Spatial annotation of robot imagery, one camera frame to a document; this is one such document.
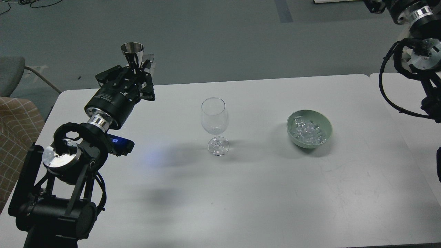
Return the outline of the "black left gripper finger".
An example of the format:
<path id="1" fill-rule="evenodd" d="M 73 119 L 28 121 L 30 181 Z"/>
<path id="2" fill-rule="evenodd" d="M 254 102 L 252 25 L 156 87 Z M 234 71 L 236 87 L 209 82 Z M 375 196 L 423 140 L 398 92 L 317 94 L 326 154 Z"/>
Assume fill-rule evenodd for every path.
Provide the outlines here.
<path id="1" fill-rule="evenodd" d="M 149 70 L 151 69 L 151 61 L 149 59 L 146 59 L 144 62 L 141 63 L 139 69 L 142 74 L 142 82 L 140 83 L 140 85 L 152 86 L 152 77 L 149 73 Z"/>
<path id="2" fill-rule="evenodd" d="M 104 72 L 96 74 L 95 79 L 97 80 L 99 86 L 103 86 L 104 84 L 115 80 L 120 73 L 126 72 L 127 69 L 127 66 L 113 66 L 112 68 L 107 69 Z"/>

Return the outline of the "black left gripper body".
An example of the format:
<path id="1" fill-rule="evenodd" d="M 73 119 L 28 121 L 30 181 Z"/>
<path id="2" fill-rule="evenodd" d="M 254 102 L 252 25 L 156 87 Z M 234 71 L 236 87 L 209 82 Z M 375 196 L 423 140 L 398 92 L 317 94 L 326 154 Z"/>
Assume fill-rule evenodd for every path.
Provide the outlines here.
<path id="1" fill-rule="evenodd" d="M 152 86 L 141 86 L 142 74 L 135 74 L 129 67 L 95 93 L 85 105 L 86 114 L 91 117 L 96 111 L 110 116 L 110 129 L 121 129 L 134 106 L 141 100 L 154 101 Z"/>

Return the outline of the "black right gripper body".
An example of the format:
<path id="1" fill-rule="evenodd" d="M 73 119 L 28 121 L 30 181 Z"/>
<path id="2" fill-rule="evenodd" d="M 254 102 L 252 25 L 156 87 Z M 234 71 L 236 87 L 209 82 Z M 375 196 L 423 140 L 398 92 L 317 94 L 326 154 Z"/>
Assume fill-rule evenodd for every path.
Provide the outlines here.
<path id="1" fill-rule="evenodd" d="M 395 24 L 407 23 L 407 14 L 415 9 L 434 7 L 434 0 L 385 0 L 384 3 Z"/>

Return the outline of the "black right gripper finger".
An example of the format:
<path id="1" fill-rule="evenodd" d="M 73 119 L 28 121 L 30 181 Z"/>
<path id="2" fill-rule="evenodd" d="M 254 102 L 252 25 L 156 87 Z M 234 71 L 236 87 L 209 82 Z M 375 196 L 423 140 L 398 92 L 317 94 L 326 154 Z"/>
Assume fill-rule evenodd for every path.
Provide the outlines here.
<path id="1" fill-rule="evenodd" d="M 363 0 L 370 13 L 381 14 L 386 9 L 384 0 Z"/>

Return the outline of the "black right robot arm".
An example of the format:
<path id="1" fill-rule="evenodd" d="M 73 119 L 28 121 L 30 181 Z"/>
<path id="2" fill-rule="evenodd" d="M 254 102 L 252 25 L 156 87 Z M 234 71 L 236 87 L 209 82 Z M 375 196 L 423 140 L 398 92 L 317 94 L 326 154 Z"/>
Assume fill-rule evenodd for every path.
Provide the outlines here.
<path id="1" fill-rule="evenodd" d="M 409 116 L 440 123 L 440 1 L 439 0 L 365 0 L 370 13 L 387 10 L 397 25 L 409 26 L 408 35 L 392 44 L 383 58 L 378 83 L 384 100 L 394 109 Z M 419 81 L 425 92 L 418 114 L 393 103 L 383 85 L 384 69 L 392 59 L 395 70 L 410 80 Z"/>

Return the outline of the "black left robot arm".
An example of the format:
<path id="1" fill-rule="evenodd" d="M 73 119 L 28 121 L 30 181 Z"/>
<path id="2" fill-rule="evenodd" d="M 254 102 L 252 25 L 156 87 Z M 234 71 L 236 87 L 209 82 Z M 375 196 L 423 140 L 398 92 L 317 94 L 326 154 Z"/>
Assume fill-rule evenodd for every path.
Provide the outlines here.
<path id="1" fill-rule="evenodd" d="M 27 232 L 25 248 L 77 248 L 105 210 L 99 173 L 109 154 L 126 156 L 134 142 L 109 134 L 121 129 L 135 104 L 154 101 L 152 61 L 132 58 L 96 75 L 100 89 L 86 104 L 85 123 L 58 127 L 48 147 L 29 149 L 8 213 Z"/>

